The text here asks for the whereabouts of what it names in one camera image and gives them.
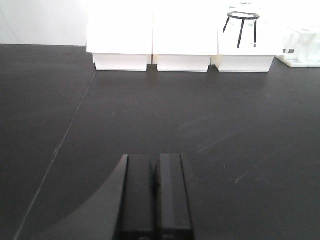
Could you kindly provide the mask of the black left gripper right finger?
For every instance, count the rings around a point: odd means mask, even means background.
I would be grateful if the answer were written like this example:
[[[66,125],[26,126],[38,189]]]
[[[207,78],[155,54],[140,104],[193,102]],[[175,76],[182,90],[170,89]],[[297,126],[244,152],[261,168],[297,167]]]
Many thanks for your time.
[[[158,240],[191,240],[193,228],[181,155],[162,153],[155,167],[155,229]]]

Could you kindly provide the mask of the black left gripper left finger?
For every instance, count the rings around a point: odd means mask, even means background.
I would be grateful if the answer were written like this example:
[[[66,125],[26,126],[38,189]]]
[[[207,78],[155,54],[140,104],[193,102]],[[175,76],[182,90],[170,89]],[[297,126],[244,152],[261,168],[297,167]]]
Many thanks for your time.
[[[153,167],[150,157],[129,154],[126,157],[115,240],[154,239]]]

